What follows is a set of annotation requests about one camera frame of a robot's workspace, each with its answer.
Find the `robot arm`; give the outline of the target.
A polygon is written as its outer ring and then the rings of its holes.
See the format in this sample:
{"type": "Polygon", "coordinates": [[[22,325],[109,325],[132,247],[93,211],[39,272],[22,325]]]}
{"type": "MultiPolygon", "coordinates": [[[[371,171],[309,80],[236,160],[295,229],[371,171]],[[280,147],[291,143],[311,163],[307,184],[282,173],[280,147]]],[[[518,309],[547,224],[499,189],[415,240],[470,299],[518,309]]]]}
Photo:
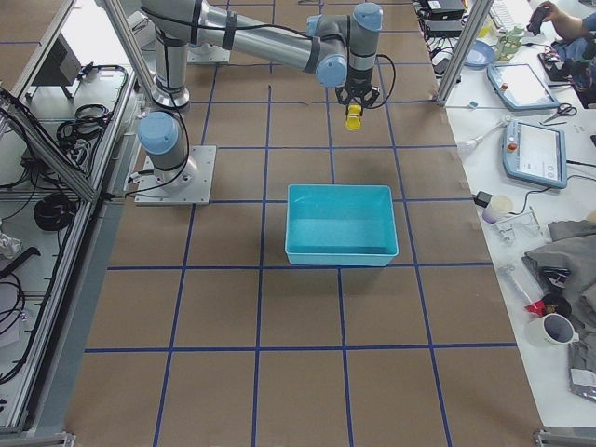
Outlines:
{"type": "Polygon", "coordinates": [[[263,23],[207,1],[143,1],[155,25],[156,77],[153,100],[167,109],[189,103],[186,86],[190,46],[212,45],[294,67],[334,88],[349,121],[372,109],[379,96],[372,83],[383,9],[361,3],[349,15],[317,15],[305,32],[263,23]]]}

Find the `person hand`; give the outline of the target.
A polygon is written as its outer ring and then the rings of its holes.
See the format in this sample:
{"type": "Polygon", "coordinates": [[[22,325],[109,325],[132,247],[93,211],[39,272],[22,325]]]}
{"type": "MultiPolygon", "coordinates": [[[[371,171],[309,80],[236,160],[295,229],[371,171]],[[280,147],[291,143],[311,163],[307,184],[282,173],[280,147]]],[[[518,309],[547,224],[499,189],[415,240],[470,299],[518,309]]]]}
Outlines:
{"type": "Polygon", "coordinates": [[[583,20],[569,15],[559,9],[554,3],[544,1],[538,5],[547,11],[543,21],[551,22],[556,34],[565,40],[574,40],[583,36],[587,29],[583,20]]]}

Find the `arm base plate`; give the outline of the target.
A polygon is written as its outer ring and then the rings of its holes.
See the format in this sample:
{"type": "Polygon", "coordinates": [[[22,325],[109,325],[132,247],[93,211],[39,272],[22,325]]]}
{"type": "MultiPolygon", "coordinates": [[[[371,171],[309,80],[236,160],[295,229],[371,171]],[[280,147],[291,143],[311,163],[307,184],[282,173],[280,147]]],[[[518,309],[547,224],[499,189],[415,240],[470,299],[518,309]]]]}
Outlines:
{"type": "Polygon", "coordinates": [[[192,145],[190,156],[181,174],[154,169],[149,155],[145,156],[144,169],[153,171],[142,176],[140,193],[134,201],[139,206],[208,205],[215,166],[214,145],[192,145]]]}
{"type": "Polygon", "coordinates": [[[194,65],[228,64],[230,51],[213,44],[188,45],[187,63],[194,65]]]}

